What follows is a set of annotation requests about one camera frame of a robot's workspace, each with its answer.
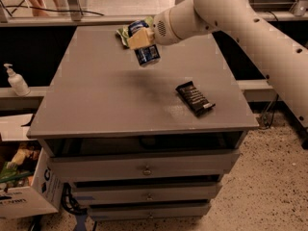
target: speckled floor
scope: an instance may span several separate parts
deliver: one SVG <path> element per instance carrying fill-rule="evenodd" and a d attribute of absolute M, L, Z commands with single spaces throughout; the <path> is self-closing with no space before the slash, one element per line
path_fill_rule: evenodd
<path fill-rule="evenodd" d="M 99 222 L 101 231 L 306 231 L 308 227 L 308 151 L 294 122 L 275 114 L 268 130 L 250 131 L 242 155 L 222 179 L 223 187 L 203 218 Z M 31 218 L 0 220 L 0 230 L 28 230 Z M 42 231 L 73 230 L 66 211 L 44 216 Z M 87 220 L 88 230 L 93 221 Z"/>

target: cardboard box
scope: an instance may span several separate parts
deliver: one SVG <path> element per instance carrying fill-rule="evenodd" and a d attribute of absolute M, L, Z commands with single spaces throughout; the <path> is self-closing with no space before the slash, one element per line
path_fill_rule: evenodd
<path fill-rule="evenodd" d="M 27 128 L 21 127 L 29 122 L 31 115 L 12 115 L 0 117 L 0 160 L 8 161 L 17 148 L 13 141 L 27 141 Z M 48 168 L 49 156 L 40 151 L 34 179 L 31 186 L 0 190 L 0 218 L 26 218 L 56 213 L 60 208 L 63 184 Z"/>

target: box of items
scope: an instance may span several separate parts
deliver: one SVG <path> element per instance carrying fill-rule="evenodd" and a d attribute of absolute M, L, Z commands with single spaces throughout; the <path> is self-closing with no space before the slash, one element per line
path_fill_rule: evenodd
<path fill-rule="evenodd" d="M 19 117 L 0 117 L 0 218 L 56 213 L 63 184 L 48 168 L 44 149 L 24 137 L 26 129 L 20 128 L 20 122 L 31 117 L 13 116 Z M 8 120 L 14 120 L 15 126 L 6 126 Z"/>

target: plastic bottle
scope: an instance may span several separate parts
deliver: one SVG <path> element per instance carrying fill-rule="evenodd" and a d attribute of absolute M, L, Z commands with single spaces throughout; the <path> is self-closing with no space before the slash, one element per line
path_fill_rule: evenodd
<path fill-rule="evenodd" d="M 27 85 L 27 83 L 25 82 L 25 80 L 23 79 L 23 77 L 18 74 L 15 73 L 12 69 L 11 69 L 11 64 L 4 64 L 4 67 L 7 69 L 7 73 L 9 75 L 9 83 L 13 89 L 13 91 L 18 95 L 18 96 L 25 96 L 30 92 L 30 89 Z"/>

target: soap dispenser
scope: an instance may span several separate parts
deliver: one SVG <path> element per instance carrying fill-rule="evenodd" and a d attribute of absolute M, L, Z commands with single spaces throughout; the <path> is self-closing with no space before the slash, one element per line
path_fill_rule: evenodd
<path fill-rule="evenodd" d="M 30 92 L 30 89 L 23 79 L 23 77 L 15 73 L 13 69 L 11 68 L 13 65 L 12 64 L 4 64 L 4 67 L 7 69 L 7 73 L 9 75 L 9 83 L 13 89 L 13 91 L 18 95 L 18 96 L 25 96 Z"/>

